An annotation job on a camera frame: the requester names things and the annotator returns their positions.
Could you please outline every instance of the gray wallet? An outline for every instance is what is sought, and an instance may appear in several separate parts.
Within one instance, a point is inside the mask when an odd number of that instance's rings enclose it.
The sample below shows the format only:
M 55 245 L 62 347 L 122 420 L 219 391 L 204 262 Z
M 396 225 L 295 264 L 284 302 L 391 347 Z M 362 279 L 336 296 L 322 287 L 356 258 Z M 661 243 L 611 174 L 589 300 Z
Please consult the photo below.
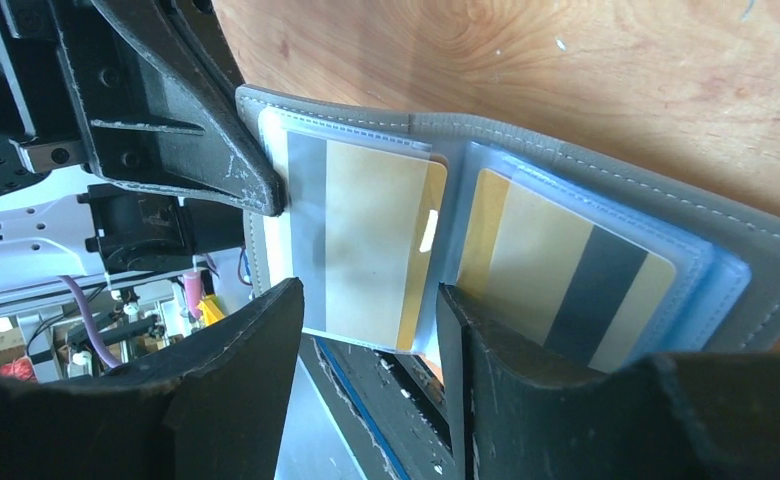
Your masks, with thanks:
M 448 159 L 447 196 L 457 194 L 453 182 L 461 181 L 453 178 L 453 168 L 463 161 L 472 162 L 483 148 L 488 158 L 501 155 L 521 164 L 517 168 L 528 167 L 532 175 L 551 175 L 571 185 L 583 192 L 582 198 L 591 199 L 587 202 L 603 206 L 610 202 L 632 212 L 635 218 L 657 219 L 671 229 L 716 246 L 748 267 L 736 301 L 722 310 L 723 318 L 717 319 L 718 325 L 699 348 L 712 352 L 759 351 L 769 348 L 780 336 L 780 218 L 579 146 L 486 118 L 335 105 L 251 86 L 240 87 L 236 100 L 242 121 L 259 139 L 263 138 L 262 112 L 273 109 L 289 112 L 300 121 L 316 119 L 337 125 L 335 128 L 352 127 L 358 135 L 374 133 L 428 144 L 432 152 Z M 469 205 L 457 208 L 468 209 Z M 453 218 L 463 223 L 469 221 L 469 214 Z M 264 217 L 246 213 L 247 258 L 257 294 L 271 288 L 274 280 L 269 272 L 269 237 L 264 234 L 264 222 Z M 464 225 L 456 227 L 465 229 Z M 430 296 L 436 292 L 436 283 L 454 283 L 452 277 L 457 278 L 457 262 L 449 261 L 441 268 L 442 275 L 429 273 L 429 282 L 435 285 L 425 288 L 424 304 L 433 303 Z M 454 273 L 445 274 L 452 269 Z M 305 283 L 307 312 L 311 309 L 310 285 Z M 565 335 L 570 338 L 574 333 L 568 329 Z

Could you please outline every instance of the machine parts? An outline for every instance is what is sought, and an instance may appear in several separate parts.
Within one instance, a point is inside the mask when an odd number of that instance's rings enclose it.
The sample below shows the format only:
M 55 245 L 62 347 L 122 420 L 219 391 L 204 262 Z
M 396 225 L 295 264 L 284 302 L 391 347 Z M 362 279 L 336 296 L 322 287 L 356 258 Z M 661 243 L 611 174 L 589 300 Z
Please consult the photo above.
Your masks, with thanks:
M 95 234 L 89 208 L 74 195 L 0 212 L 0 291 L 104 272 L 98 251 L 85 248 Z
M 87 251 L 99 252 L 105 269 L 169 272 L 193 266 L 193 256 L 243 243 L 242 212 L 217 202 L 128 192 L 93 185 L 90 206 L 96 235 Z
M 209 7 L 1 0 L 0 161 L 24 166 L 0 195 L 82 164 L 125 189 L 279 214 L 283 186 L 237 117 L 242 79 Z
M 273 478 L 303 314 L 288 279 L 105 376 L 0 378 L 0 477 Z
M 96 325 L 98 325 L 99 328 L 104 329 L 116 320 L 116 317 L 105 315 L 104 317 L 96 318 Z M 137 321 L 104 330 L 101 334 L 102 340 L 104 340 L 105 345 L 110 346 L 142 335 L 150 335 L 152 337 L 163 336 L 163 326 L 160 325 L 159 322 L 160 318 L 157 315 L 149 315 L 148 317 L 141 318 Z M 92 350 L 92 346 L 89 345 L 87 332 L 83 325 L 76 325 L 66 332 L 66 345 L 69 346 L 69 349 L 72 352 Z

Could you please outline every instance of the wood grain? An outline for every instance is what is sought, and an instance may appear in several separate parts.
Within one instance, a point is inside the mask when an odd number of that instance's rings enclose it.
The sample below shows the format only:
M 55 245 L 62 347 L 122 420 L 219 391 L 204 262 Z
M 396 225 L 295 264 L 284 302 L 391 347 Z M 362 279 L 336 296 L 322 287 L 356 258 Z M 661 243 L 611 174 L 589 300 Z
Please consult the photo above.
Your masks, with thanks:
M 780 216 L 780 0 L 214 4 L 248 83 L 492 117 Z

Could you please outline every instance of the bolt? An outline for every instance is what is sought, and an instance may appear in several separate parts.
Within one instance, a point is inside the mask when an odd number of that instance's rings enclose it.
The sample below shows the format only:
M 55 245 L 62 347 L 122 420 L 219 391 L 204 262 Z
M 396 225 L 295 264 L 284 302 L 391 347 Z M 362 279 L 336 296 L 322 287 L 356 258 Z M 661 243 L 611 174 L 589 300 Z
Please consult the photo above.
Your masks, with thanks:
M 135 170 L 137 168 L 140 168 L 140 165 L 142 165 L 142 160 L 140 160 L 139 155 L 137 155 L 134 152 L 125 152 L 122 154 L 122 165 L 125 165 L 126 168 L 130 168 L 132 170 Z
M 23 8 L 16 12 L 16 25 L 23 33 L 36 33 L 42 28 L 43 19 L 30 8 Z
M 65 148 L 55 148 L 51 151 L 51 161 L 63 165 L 69 161 L 69 152 Z
M 107 88 L 116 88 L 122 83 L 122 77 L 115 68 L 105 67 L 99 72 L 99 81 Z

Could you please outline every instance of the wallet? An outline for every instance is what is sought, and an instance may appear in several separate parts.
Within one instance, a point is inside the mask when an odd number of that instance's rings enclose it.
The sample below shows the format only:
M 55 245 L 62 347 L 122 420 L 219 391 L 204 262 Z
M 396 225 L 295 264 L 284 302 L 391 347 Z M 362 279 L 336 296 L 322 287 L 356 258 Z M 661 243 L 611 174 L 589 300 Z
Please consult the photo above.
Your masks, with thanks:
M 446 283 L 604 372 L 780 336 L 780 218 L 486 118 L 236 99 L 288 195 L 245 213 L 253 288 L 300 277 L 306 333 L 439 362 Z

